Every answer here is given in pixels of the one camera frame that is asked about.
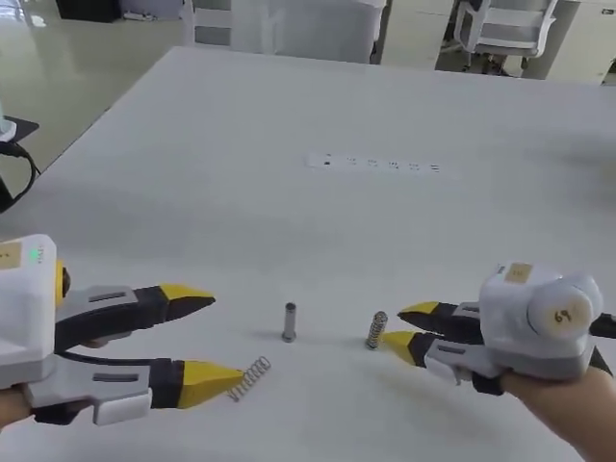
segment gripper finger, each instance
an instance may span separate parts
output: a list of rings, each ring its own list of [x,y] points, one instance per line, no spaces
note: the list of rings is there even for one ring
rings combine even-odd
[[[94,340],[114,340],[194,313],[216,300],[208,292],[175,284],[131,289],[91,287],[68,292],[57,312],[56,352]]]
[[[420,329],[434,332],[449,340],[471,345],[483,344],[476,302],[457,305],[441,301],[426,301],[411,305],[398,317]]]
[[[51,375],[26,385],[39,422],[69,424],[89,405],[98,425],[144,417],[150,408],[185,409],[243,378],[241,371],[198,361],[112,360],[73,353],[56,355],[55,360]]]
[[[389,332],[381,340],[411,366],[428,369],[456,384],[470,378],[470,372],[487,378],[503,372],[490,361],[485,346],[450,342],[435,334],[419,332]]]

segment white cabinet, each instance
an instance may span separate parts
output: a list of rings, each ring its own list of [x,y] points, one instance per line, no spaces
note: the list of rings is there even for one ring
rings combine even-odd
[[[546,52],[523,77],[600,85],[616,58],[616,2],[560,2]]]
[[[381,63],[433,70],[453,0],[394,0]]]

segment black cable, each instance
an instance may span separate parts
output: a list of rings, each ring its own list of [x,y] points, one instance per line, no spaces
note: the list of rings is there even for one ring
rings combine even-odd
[[[21,199],[32,188],[37,179],[37,174],[40,175],[40,170],[35,164],[34,159],[28,151],[21,147],[16,142],[0,141],[0,155],[15,157],[16,159],[25,159],[30,164],[30,179],[22,192],[16,195],[8,204],[0,205],[0,214],[9,210],[19,199]]]

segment tiled floor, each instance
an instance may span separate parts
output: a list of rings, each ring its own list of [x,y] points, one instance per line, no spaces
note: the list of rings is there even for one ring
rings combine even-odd
[[[48,167],[169,47],[181,21],[115,24],[60,20],[54,0],[0,0],[0,99],[5,112],[40,123],[23,144]],[[10,188],[27,179],[0,160]]]

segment table surface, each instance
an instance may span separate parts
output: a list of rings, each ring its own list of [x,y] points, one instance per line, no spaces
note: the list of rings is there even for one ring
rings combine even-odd
[[[75,288],[168,281],[218,296],[96,354],[237,368],[265,355],[273,368],[238,404],[107,427],[87,413],[69,427],[22,423],[3,432],[0,458],[578,460],[513,398],[452,387],[362,342],[375,311],[403,328],[399,309],[476,299],[510,258],[590,270],[611,310],[615,119],[608,89],[173,49],[0,232],[49,234]],[[307,167],[314,153],[442,171]]]

